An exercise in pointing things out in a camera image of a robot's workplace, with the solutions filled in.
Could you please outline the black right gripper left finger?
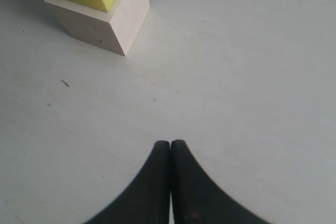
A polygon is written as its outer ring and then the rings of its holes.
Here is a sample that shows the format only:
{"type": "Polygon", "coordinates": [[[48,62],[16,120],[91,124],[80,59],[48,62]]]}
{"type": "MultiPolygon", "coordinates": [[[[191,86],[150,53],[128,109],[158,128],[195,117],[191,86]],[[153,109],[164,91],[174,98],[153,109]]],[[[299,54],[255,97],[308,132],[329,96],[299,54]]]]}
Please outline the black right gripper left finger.
{"type": "Polygon", "coordinates": [[[157,141],[128,187],[87,223],[169,223],[170,144],[157,141]]]}

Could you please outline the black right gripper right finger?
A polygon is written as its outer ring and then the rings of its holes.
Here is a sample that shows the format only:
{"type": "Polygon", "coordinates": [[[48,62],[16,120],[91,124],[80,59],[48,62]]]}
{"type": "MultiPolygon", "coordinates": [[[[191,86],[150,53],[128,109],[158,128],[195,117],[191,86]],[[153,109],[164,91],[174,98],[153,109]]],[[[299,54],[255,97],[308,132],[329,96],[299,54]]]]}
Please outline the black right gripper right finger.
{"type": "Polygon", "coordinates": [[[267,223],[222,191],[184,140],[172,141],[171,163],[175,223],[267,223]]]}

